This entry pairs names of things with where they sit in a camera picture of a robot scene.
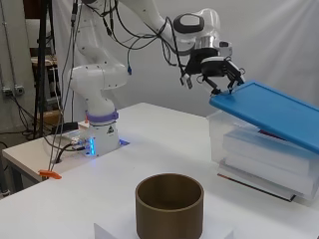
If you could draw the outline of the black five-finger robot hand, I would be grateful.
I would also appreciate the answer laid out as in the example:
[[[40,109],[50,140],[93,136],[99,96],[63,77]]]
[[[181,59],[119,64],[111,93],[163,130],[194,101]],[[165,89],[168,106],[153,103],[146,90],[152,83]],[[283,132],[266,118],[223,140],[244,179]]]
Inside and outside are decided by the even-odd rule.
[[[196,49],[190,53],[181,77],[189,88],[192,75],[201,75],[202,81],[209,86],[209,92],[214,96],[219,95],[221,89],[212,78],[228,77],[227,89],[230,94],[235,86],[245,83],[241,71],[231,62],[231,58],[219,56],[218,50],[213,48]]]

